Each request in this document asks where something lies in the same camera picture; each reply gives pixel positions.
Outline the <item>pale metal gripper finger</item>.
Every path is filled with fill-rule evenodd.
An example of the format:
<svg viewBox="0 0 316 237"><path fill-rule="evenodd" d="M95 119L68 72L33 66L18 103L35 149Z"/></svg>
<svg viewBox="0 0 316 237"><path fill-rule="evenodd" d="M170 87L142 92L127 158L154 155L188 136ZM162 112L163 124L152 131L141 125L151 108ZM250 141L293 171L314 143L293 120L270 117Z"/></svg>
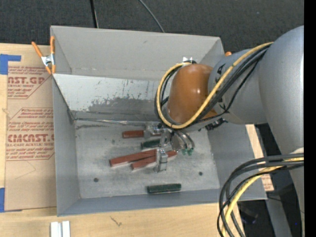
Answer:
<svg viewBox="0 0 316 237"><path fill-rule="evenodd" d="M167 170L168 154L165 149L159 149L156 154L156 166L154 167L155 173Z"/></svg>
<svg viewBox="0 0 316 237"><path fill-rule="evenodd" d="M159 122L148 122L145 125L144 138L161 136L162 135L162 124Z"/></svg>

